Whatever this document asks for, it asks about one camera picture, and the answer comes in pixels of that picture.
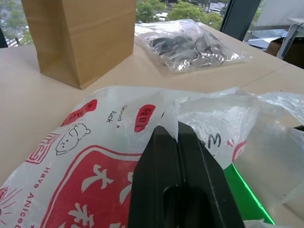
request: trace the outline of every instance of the cartoon bear drawing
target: cartoon bear drawing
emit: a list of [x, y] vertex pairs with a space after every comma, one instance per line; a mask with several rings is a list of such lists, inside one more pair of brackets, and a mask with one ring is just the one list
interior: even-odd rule
[[56, 147], [56, 155], [65, 154], [72, 150], [86, 134], [90, 133], [91, 130], [87, 129], [83, 123], [73, 125], [59, 141]]

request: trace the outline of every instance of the brown paper bag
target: brown paper bag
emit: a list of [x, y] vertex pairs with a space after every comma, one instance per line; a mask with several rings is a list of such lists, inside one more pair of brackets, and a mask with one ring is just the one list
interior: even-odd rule
[[41, 73], [85, 88], [133, 52], [135, 0], [22, 0]]

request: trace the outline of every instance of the green plastic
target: green plastic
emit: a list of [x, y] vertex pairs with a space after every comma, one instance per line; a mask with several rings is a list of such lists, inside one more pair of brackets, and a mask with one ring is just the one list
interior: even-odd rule
[[249, 186], [233, 164], [224, 170], [238, 210], [243, 220], [264, 219], [266, 223], [275, 224], [263, 205], [255, 197]]

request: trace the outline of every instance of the window frame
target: window frame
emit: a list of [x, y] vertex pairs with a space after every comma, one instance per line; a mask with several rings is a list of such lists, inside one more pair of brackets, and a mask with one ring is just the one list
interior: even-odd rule
[[230, 0], [220, 31], [243, 41], [260, 2], [261, 0]]

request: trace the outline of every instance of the window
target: window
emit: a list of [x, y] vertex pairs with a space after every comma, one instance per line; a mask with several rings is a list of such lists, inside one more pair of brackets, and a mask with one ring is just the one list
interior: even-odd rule
[[136, 23], [192, 19], [219, 30], [228, 0], [137, 0]]
[[303, 0], [261, 0], [244, 40], [262, 41], [267, 48], [272, 40], [287, 36], [293, 23], [290, 19], [302, 18], [303, 7]]
[[33, 43], [20, 0], [0, 0], [0, 28], [8, 47]]

